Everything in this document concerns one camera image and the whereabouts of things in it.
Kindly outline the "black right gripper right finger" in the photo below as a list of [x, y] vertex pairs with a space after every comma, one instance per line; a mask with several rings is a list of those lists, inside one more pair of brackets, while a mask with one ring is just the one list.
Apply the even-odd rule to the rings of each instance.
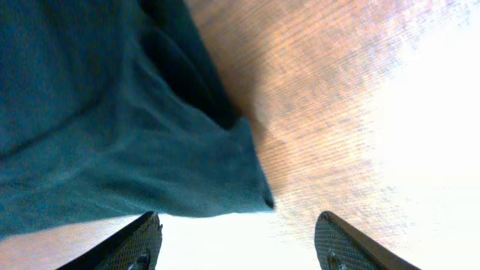
[[331, 211], [317, 219], [314, 246], [322, 270], [419, 270]]

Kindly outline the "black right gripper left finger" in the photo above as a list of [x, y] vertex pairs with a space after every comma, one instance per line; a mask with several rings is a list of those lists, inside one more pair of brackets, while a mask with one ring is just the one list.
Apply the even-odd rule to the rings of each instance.
[[149, 211], [58, 270], [155, 270], [163, 225]]

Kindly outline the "dark green t-shirt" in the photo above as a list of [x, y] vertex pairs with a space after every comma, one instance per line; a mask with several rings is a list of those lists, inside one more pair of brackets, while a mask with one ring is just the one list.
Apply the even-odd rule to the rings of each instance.
[[275, 201], [183, 1], [1, 2], [1, 237]]

